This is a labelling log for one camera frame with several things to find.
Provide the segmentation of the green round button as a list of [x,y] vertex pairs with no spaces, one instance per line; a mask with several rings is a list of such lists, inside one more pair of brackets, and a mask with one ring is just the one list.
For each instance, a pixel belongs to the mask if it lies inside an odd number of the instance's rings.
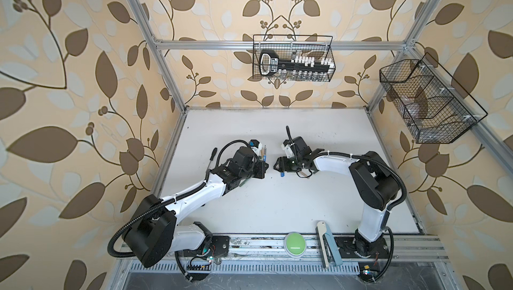
[[292,258],[302,257],[307,250],[304,236],[298,232],[288,233],[284,238],[284,250]]

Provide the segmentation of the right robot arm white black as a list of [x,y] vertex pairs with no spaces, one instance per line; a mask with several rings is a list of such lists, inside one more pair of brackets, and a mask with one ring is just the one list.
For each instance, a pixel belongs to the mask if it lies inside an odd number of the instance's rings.
[[364,155],[311,149],[302,137],[293,138],[286,127],[282,144],[285,156],[274,169],[308,179],[318,172],[350,176],[364,202],[362,219],[349,247],[360,257],[369,257],[383,239],[391,210],[406,200],[407,188],[400,176],[374,151]]

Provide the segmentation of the black bit set case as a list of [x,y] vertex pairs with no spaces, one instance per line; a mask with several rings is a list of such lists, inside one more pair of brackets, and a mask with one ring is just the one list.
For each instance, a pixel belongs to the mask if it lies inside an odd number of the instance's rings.
[[315,57],[306,56],[291,56],[291,60],[281,59],[279,55],[273,50],[263,50],[257,60],[259,73],[261,76],[299,76],[300,72],[305,72],[307,75],[320,74],[329,75],[335,72],[335,63],[330,58],[323,58],[321,61],[316,61]]

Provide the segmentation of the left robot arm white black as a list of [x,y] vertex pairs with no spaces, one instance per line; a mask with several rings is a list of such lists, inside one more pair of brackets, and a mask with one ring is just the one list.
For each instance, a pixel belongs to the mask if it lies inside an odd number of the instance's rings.
[[257,140],[240,140],[239,144],[234,156],[224,163],[220,158],[226,149],[214,149],[210,160],[216,164],[206,170],[201,182],[171,196],[145,197],[132,219],[109,240],[108,254],[115,258],[135,257],[144,267],[152,267],[169,252],[214,256],[212,233],[199,221],[191,225],[182,225],[182,221],[249,179],[264,179],[269,168],[264,144]]

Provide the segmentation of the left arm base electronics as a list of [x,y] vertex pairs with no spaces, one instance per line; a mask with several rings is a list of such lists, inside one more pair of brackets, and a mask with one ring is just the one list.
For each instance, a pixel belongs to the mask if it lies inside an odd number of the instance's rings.
[[220,264],[220,259],[228,255],[230,240],[227,235],[209,235],[197,249],[176,251],[179,271],[189,282],[205,279],[213,265]]

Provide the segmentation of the grey teal tool holder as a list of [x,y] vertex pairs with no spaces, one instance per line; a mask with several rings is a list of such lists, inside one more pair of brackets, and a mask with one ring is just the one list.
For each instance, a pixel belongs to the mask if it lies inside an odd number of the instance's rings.
[[339,247],[335,242],[335,238],[328,224],[324,221],[318,221],[316,225],[316,232],[321,247],[323,268],[327,269],[330,267],[330,259],[333,260],[335,266],[342,266],[343,260],[339,252]]

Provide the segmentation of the black handled screwdriver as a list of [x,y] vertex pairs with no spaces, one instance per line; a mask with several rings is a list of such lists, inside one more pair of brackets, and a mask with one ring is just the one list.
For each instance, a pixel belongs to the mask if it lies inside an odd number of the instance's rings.
[[210,159],[209,159],[209,162],[208,162],[208,165],[207,165],[207,169],[206,169],[206,172],[205,172],[205,178],[204,178],[205,181],[207,181],[209,176],[210,176],[210,172],[211,172],[210,167],[211,167],[211,164],[212,164],[212,162],[213,162],[213,160],[214,160],[214,158],[215,158],[215,156],[217,154],[217,151],[218,151],[218,148],[215,147],[212,150],[212,152],[211,152],[211,156],[210,156]]

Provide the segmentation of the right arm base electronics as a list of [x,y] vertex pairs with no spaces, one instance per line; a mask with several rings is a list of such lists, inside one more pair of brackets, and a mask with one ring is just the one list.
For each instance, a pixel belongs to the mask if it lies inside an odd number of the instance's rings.
[[385,275],[394,258],[394,235],[391,235],[389,241],[382,235],[372,243],[359,235],[336,237],[335,244],[342,259],[357,260],[358,278],[364,283],[377,283]]

